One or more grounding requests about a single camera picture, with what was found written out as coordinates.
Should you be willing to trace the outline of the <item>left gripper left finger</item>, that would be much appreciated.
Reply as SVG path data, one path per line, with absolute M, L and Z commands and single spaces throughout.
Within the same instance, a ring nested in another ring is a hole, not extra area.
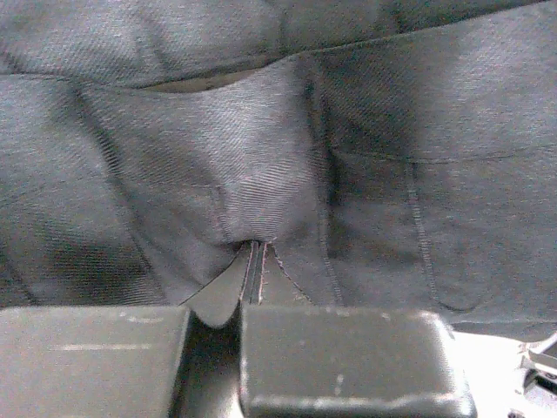
M 4 417 L 168 417 L 200 335 L 226 326 L 255 247 L 180 306 L 1 312 Z

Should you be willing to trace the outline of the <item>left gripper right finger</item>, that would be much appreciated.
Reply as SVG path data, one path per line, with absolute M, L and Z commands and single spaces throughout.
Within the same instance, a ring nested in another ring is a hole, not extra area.
M 314 306 L 253 243 L 240 299 L 247 417 L 474 417 L 451 328 L 427 311 Z

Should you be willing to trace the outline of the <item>black pleated skirt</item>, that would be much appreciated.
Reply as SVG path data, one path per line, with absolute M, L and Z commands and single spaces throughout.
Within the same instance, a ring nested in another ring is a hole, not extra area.
M 3 306 L 181 305 L 255 245 L 315 305 L 552 333 L 555 2 L 2 2 Z

